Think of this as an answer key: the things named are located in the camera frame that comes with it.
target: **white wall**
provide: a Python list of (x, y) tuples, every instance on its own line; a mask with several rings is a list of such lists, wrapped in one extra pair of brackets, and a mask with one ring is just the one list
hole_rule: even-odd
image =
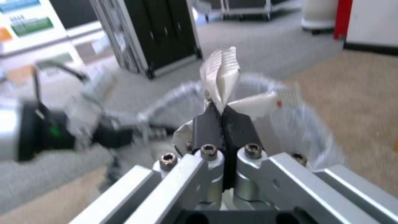
[(347, 42), (398, 47), (398, 0), (354, 0)]

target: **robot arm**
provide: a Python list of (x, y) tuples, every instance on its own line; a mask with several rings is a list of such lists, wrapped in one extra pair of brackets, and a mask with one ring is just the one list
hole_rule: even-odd
[(191, 153), (135, 166), (71, 223), (398, 222), (398, 200), (347, 168), (268, 156), (247, 115), (210, 103), (193, 123)]

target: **poster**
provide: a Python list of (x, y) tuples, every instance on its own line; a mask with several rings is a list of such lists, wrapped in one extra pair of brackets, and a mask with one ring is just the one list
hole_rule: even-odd
[(64, 38), (49, 0), (0, 0), (0, 55)]
[(0, 27), (0, 42), (12, 40), (10, 32), (5, 27)]
[(0, 12), (7, 13), (40, 5), (39, 0), (0, 0)]

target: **green sign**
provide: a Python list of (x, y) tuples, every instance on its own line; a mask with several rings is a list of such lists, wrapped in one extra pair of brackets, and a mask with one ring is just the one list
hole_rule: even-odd
[(31, 33), (36, 33), (53, 27), (54, 25), (48, 17), (18, 21), (17, 24), (11, 25), (12, 30), (18, 37), (25, 36)]

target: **hex socket screw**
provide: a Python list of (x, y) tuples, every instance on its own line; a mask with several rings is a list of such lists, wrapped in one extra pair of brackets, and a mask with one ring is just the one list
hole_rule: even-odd
[(262, 149), (258, 144), (249, 143), (245, 145), (245, 155), (251, 159), (261, 158)]
[(217, 147), (211, 144), (205, 144), (200, 148), (201, 157), (207, 161), (213, 161), (217, 159), (217, 152)]
[(163, 171), (170, 171), (177, 165), (177, 156), (174, 153), (166, 153), (159, 159), (160, 168)]
[(308, 159), (307, 157), (302, 154), (301, 152), (291, 152), (289, 153), (290, 156), (295, 159), (299, 164), (301, 164), (302, 166), (306, 167), (307, 166), (307, 162)]

